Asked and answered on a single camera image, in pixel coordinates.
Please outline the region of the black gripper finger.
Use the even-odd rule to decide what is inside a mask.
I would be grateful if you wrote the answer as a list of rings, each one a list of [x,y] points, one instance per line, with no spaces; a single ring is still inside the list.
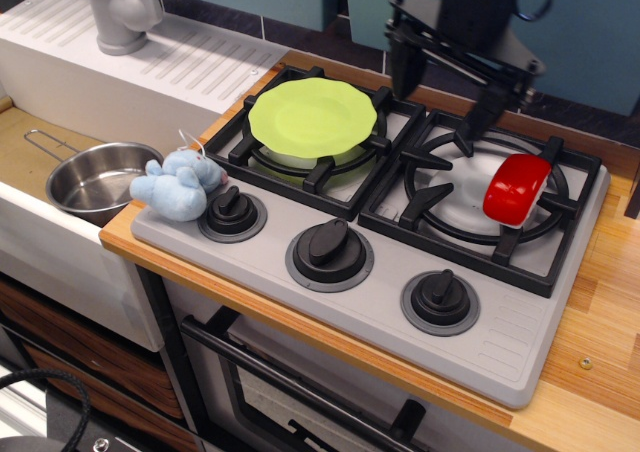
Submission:
[[[490,84],[481,90],[476,104],[463,119],[458,128],[459,136],[465,141],[478,140],[507,109],[519,102],[520,97],[511,88]]]
[[[420,47],[410,44],[398,35],[390,38],[390,46],[392,90],[396,98],[407,98],[423,78],[426,55]]]

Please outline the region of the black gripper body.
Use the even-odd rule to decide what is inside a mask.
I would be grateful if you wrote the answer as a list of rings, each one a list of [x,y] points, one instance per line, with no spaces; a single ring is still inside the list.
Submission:
[[[420,47],[429,62],[487,87],[501,84],[525,99],[541,61],[510,29],[516,17],[533,22],[546,14],[520,10],[519,0],[389,0],[393,12],[385,36],[398,35]]]

